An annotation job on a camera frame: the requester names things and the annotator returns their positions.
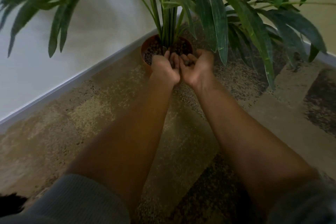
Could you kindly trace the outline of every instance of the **orange plant pot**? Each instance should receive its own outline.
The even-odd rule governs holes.
[[[188,49],[191,50],[191,53],[193,53],[193,47],[192,47],[191,43],[187,39],[185,39],[184,37],[179,37],[179,39],[181,41],[184,41],[185,44],[187,45]],[[153,35],[153,36],[149,37],[141,46],[141,58],[143,60],[143,63],[145,64],[145,69],[146,69],[149,76],[152,74],[153,71],[152,71],[152,67],[145,62],[145,51],[147,51],[148,47],[154,41],[158,41],[159,43],[161,42],[160,38],[159,38],[159,35]]]

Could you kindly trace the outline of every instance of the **speckled carpet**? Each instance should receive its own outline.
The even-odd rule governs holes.
[[[183,36],[195,48],[207,48],[198,27],[197,40],[188,32]],[[299,60],[292,69],[282,47],[275,47],[274,60],[274,92],[261,60],[255,72],[231,49],[226,67],[217,56],[215,75],[250,115],[335,179],[335,70],[318,61]],[[0,193],[17,193],[28,199],[24,206],[29,207],[83,146],[129,106],[147,79],[137,48],[9,128],[0,135]],[[246,191],[220,153],[194,93],[181,84],[172,96],[135,221],[210,224],[252,219],[254,208]]]

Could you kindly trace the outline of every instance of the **palm plant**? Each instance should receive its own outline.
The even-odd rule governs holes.
[[[145,0],[141,1],[149,10],[156,24],[161,44],[166,48],[171,46],[180,35],[184,17],[187,19],[189,31],[196,37],[191,11],[200,17],[209,46],[212,51],[218,51],[224,65],[228,58],[228,44],[240,52],[242,60],[246,63],[248,53],[242,51],[238,36],[248,47],[251,47],[250,42],[252,42],[264,62],[271,87],[274,87],[272,42],[284,43],[288,60],[293,66],[295,65],[295,53],[299,53],[303,60],[311,62],[319,51],[327,52],[317,28],[293,6],[295,4],[316,4],[316,2],[307,2],[307,0],[298,2],[290,0],[158,0],[161,7],[161,16],[159,16],[156,0],[150,0],[150,6]],[[51,26],[49,56],[52,57],[56,51],[59,35],[59,47],[62,51],[70,20],[78,2],[79,0],[0,0],[1,10],[3,10],[0,29],[13,9],[23,4],[12,26],[8,55],[12,51],[15,36],[27,22],[39,10],[50,10],[54,7],[58,8]],[[176,22],[178,6],[182,6],[183,9]],[[270,19],[276,28],[264,24],[260,15]],[[311,42],[309,55],[305,52],[302,35]]]

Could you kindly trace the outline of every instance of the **person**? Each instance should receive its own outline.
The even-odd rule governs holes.
[[[94,138],[44,196],[0,223],[130,223],[180,77],[195,91],[222,150],[270,223],[336,223],[335,190],[238,105],[216,80],[211,52],[197,54],[154,56],[153,73],[132,106]]]

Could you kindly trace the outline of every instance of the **gray sleeve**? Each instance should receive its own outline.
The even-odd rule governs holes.
[[[124,203],[103,185],[69,174],[22,213],[0,219],[4,223],[130,223]]]
[[[283,196],[271,210],[269,224],[336,224],[336,188],[313,181]]]

